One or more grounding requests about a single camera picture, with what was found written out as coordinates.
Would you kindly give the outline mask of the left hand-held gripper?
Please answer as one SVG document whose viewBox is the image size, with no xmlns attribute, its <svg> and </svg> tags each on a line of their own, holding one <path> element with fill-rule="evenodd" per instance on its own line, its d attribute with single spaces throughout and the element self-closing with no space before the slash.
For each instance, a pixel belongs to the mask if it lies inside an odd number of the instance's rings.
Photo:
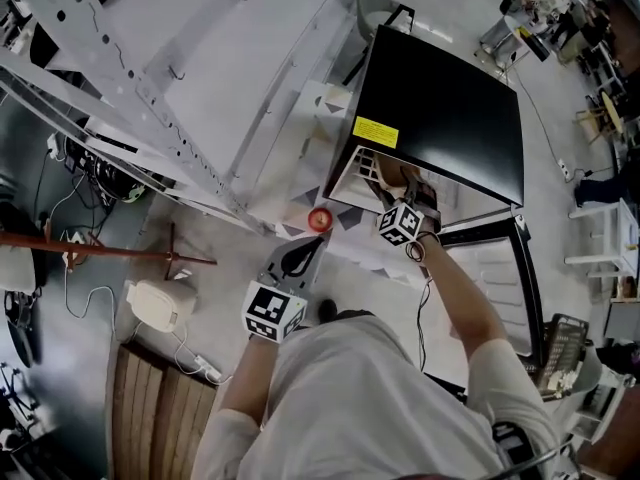
<svg viewBox="0 0 640 480">
<path fill-rule="evenodd" d="M 282 343 L 302 323 L 325 249 L 326 240 L 315 236 L 274 250 L 267 266 L 250 282 L 242 304 L 247 332 Z"/>
</svg>

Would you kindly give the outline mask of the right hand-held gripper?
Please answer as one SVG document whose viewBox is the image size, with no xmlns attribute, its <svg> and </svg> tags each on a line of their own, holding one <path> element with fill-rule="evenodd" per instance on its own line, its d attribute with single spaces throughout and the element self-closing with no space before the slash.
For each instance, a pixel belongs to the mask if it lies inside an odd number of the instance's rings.
<svg viewBox="0 0 640 480">
<path fill-rule="evenodd" d="M 406 189 L 401 197 L 382 188 L 376 180 L 368 186 L 383 205 L 377 229 L 380 236 L 394 247 L 414 242 L 422 232 L 441 231 L 441 213 L 436 191 L 413 170 L 401 167 Z"/>
</svg>

